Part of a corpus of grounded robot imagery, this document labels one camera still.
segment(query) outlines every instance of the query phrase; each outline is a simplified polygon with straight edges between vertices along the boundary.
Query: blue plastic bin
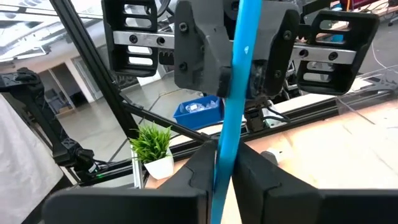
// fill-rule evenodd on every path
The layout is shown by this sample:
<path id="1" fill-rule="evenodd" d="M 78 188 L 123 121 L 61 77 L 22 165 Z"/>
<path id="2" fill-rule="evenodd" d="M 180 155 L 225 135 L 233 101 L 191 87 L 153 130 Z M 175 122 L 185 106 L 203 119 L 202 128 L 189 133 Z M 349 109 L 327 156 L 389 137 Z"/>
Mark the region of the blue plastic bin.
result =
<path id="1" fill-rule="evenodd" d="M 189 113 L 185 109 L 185 107 L 190 103 L 201 103 L 203 106 L 206 106 L 208 103 L 210 103 L 211 100 L 216 102 L 217 107 L 193 113 Z M 178 124 L 181 124 L 191 129 L 200 129 L 205 126 L 220 122 L 223 120 L 220 99 L 217 96 L 210 95 L 199 99 L 183 102 L 179 104 L 179 106 L 175 110 L 173 118 L 177 121 Z"/>

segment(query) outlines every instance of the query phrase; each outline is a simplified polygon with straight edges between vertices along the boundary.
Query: blue rod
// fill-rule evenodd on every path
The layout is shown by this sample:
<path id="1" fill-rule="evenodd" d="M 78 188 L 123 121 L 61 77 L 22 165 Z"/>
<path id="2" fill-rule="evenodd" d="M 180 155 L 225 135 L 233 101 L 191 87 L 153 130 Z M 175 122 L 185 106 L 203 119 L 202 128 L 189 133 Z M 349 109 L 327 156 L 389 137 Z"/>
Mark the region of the blue rod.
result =
<path id="1" fill-rule="evenodd" d="M 229 180 L 241 135 L 249 72 L 256 43 L 262 0 L 240 0 L 233 43 L 232 82 L 226 99 L 224 125 L 218 145 L 211 223 L 221 223 Z"/>

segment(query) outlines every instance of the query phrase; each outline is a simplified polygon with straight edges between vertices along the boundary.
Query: white cloth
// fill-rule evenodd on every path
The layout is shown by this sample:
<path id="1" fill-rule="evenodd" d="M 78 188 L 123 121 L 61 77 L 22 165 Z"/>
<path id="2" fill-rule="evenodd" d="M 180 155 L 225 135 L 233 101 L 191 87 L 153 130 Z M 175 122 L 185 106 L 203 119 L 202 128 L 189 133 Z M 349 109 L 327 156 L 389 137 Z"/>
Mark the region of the white cloth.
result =
<path id="1" fill-rule="evenodd" d="M 22 223 L 61 178 L 49 150 L 0 94 L 0 223 Z"/>

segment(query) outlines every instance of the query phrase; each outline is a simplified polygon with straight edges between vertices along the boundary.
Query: potted plant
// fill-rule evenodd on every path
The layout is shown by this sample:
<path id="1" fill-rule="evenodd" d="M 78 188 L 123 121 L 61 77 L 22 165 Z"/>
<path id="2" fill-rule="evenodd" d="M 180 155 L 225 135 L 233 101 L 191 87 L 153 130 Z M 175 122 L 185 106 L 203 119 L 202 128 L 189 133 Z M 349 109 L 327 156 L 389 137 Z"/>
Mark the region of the potted plant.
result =
<path id="1" fill-rule="evenodd" d="M 140 126 L 139 137 L 130 139 L 131 149 L 155 179 L 173 175 L 174 159 L 169 148 L 170 128 L 165 131 L 152 126 Z"/>

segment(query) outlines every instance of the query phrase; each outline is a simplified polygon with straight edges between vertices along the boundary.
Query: gray floor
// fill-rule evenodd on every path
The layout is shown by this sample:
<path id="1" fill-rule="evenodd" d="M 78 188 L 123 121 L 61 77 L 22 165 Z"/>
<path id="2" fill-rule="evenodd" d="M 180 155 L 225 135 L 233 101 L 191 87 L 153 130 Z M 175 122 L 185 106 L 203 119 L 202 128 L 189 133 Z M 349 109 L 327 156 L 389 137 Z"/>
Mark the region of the gray floor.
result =
<path id="1" fill-rule="evenodd" d="M 397 40 L 398 24 L 392 27 L 381 24 L 374 39 L 374 49 L 377 59 L 387 67 L 398 64 Z M 375 61 L 372 50 L 369 49 L 360 72 L 370 72 L 380 68 L 382 67 Z M 151 111 L 168 119 L 173 119 L 172 116 L 179 103 L 199 97 L 198 92 L 179 89 L 174 84 L 173 76 L 163 77 L 143 87 L 134 86 L 124 92 L 133 102 L 142 105 L 145 109 L 151 108 Z M 134 119 L 137 123 L 141 120 L 137 116 L 134 116 Z M 83 147 L 94 150 L 97 159 L 108 161 L 126 139 L 126 135 L 104 99 L 82 106 L 75 113 L 60 120 L 73 139 Z M 113 160 L 119 161 L 130 156 L 129 145 L 125 144 Z M 99 184 L 99 186 L 116 187 L 131 182 L 132 177 L 127 176 Z"/>

